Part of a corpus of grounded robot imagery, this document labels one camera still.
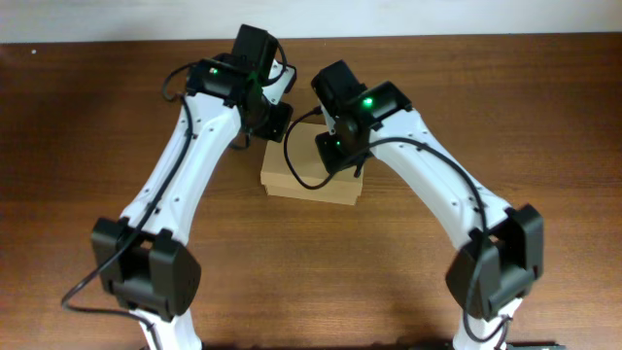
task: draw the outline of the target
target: green light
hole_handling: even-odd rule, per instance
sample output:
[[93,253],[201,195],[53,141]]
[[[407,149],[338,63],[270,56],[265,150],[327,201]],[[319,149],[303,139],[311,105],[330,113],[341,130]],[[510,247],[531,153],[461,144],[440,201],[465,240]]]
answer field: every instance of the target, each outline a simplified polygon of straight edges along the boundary
[[365,107],[371,107],[373,105],[373,98],[368,97],[366,99],[363,100],[363,105]]

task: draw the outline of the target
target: tabletop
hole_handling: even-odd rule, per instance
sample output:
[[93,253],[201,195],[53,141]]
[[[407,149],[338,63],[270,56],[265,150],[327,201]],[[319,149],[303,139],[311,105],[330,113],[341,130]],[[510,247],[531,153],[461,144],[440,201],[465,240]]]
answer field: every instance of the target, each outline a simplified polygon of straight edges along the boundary
[[[294,116],[311,79],[344,59],[393,82],[482,184],[544,217],[544,275],[510,341],[622,347],[622,34],[283,40]],[[232,42],[0,46],[0,348],[138,349],[138,325],[62,311],[94,268],[90,230],[153,170],[180,105],[163,78]],[[181,80],[173,83],[181,87]],[[386,165],[365,166],[356,206],[267,196],[265,142],[220,159],[192,224],[192,304],[209,344],[331,346],[450,339],[455,251]],[[93,283],[76,299],[116,306]]]

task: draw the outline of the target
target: cardboard box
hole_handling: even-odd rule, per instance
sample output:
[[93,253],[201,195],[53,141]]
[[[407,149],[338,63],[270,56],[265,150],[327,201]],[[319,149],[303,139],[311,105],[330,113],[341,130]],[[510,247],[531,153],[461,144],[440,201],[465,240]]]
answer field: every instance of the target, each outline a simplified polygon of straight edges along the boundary
[[[316,135],[326,131],[325,125],[301,122],[290,135],[290,161],[298,176],[309,185],[317,185],[328,176],[315,145]],[[336,174],[323,188],[307,190],[298,183],[285,163],[283,143],[270,141],[265,148],[261,183],[269,195],[354,205],[363,190],[363,174],[357,179],[354,172],[354,167],[346,169]]]

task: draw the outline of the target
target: white backdrop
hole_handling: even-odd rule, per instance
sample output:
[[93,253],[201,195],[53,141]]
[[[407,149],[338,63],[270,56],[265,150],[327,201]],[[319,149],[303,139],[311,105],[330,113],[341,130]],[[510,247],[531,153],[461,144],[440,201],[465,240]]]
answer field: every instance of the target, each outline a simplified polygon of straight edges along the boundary
[[622,30],[622,0],[0,0],[0,42]]

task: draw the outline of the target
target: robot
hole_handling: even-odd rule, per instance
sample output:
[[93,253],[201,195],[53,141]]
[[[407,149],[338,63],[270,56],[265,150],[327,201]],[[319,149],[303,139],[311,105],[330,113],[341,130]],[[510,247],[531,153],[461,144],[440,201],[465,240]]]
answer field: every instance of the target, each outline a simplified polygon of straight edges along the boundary
[[[282,62],[275,59],[281,54]],[[171,77],[188,69],[186,90],[169,95]],[[243,150],[251,137],[284,141],[298,182],[316,190],[337,172],[371,157],[384,161],[419,195],[447,231],[458,254],[446,275],[464,310],[453,342],[415,349],[549,349],[557,344],[505,343],[509,322],[542,275],[543,220],[534,207],[514,209],[472,178],[434,139],[410,100],[387,82],[367,88],[343,61],[320,71],[312,88],[316,107],[290,125],[293,108],[281,102],[296,79],[283,48],[267,31],[242,25],[231,53],[189,63],[165,80],[163,95],[182,111],[155,169],[121,218],[100,218],[91,242],[98,267],[62,299],[64,309],[118,315],[141,324],[153,350],[207,348],[194,332],[190,305],[201,268],[186,247],[190,225],[214,167],[227,147]],[[305,184],[287,153],[292,129],[323,114],[328,132],[316,144],[328,172]],[[239,133],[245,144],[231,144]],[[100,277],[124,310],[76,306],[71,298]]]

